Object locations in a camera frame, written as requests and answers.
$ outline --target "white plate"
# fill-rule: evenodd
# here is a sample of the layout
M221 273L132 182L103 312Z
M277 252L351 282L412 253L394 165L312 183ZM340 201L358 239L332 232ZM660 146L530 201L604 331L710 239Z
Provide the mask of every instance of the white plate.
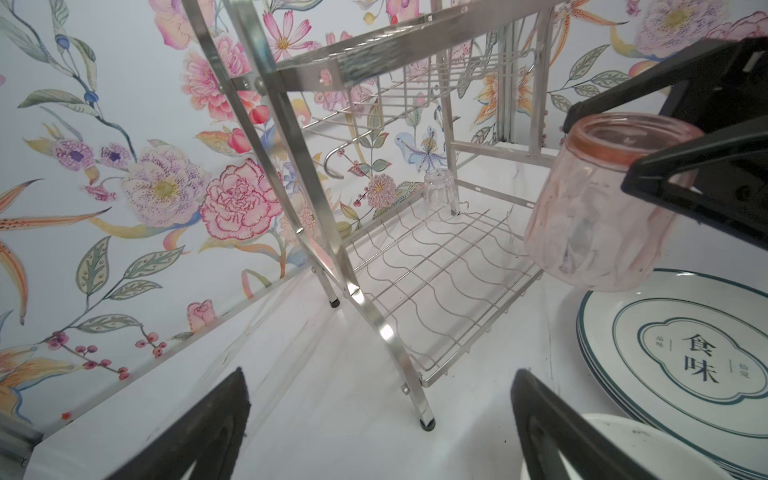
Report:
M657 269L630 292L588 293L578 328L598 381L635 416L768 480L766 312L760 291Z
M615 415L591 413L584 418L659 480L733 480L704 455L653 427ZM571 480L581 480L568 460L562 459ZM520 480L530 480L525 462Z

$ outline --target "stacked plates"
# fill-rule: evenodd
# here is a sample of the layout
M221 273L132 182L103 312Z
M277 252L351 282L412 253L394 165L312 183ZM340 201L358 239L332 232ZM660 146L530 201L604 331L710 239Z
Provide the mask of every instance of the stacked plates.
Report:
M656 269L630 292L588 293L577 330L594 377L630 416L736 478L768 480L768 294Z

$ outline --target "purple flower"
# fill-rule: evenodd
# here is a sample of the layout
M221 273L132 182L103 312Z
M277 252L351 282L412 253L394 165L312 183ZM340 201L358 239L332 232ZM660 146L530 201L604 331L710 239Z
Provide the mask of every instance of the purple flower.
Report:
M120 144L110 142L101 148L101 164L113 168L126 168L131 160L131 153Z
M78 171L94 166L94 152L78 140L59 140L53 144L53 155L65 168Z

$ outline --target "pink glass jar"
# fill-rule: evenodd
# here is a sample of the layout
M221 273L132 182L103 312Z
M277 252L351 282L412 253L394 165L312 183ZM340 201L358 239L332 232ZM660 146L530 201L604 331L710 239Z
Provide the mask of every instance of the pink glass jar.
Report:
M654 114L605 113L576 122L531 214L525 247L541 268L571 285L620 292L654 268L677 215L621 191L638 158L703 135ZM694 173L675 183L691 187Z

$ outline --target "stainless steel dish rack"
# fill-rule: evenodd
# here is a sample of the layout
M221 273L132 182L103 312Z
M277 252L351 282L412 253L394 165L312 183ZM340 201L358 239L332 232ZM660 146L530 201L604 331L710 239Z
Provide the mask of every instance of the stainless steel dish rack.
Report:
M456 154L469 152L511 161L550 166L541 152L545 95L554 5L558 0L481 0L442 8L386 28L275 63L253 0L224 0L250 61L252 72L230 78L197 0L183 0L220 91L227 96L286 217L305 249L332 306L339 305L330 279L381 336L425 430L435 427L424 388L433 384L539 277L542 271L525 255L520 233L508 216L533 203L458 179L461 212L428 212L416 190L366 227L342 239L317 168L343 178L329 165L334 154L355 143L372 144L384 127L407 119L418 108L440 102L445 157L457 174ZM525 19L535 15L531 34L521 42ZM456 55L465 42L486 35L483 55ZM532 60L521 71L518 60ZM510 142L517 107L518 82L533 73L531 133L527 147L499 147ZM498 86L496 141L457 141L451 96L472 80L494 75ZM354 92L365 84L363 92ZM238 91L256 90L269 101L278 133L312 207L319 241L304 231L276 168L264 150ZM341 92L346 105L302 125L289 92ZM339 142L320 162L313 161L305 136Z

